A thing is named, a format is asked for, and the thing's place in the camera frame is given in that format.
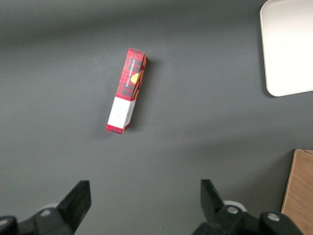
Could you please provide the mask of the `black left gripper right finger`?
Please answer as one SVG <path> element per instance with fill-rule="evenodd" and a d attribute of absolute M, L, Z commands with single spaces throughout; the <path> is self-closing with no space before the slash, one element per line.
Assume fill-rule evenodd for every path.
<path fill-rule="evenodd" d="M 301 235 L 294 222 L 279 212 L 253 217 L 236 205 L 227 205 L 209 179 L 201 180 L 201 208 L 206 222 L 194 235 Z"/>

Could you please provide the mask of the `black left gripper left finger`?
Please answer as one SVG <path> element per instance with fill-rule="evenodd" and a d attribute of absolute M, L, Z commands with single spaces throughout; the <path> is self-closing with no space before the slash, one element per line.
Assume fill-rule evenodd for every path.
<path fill-rule="evenodd" d="M 16 217 L 0 217 L 2 235 L 73 235 L 91 207 L 89 181 L 79 183 L 56 206 L 46 205 L 19 222 Z"/>

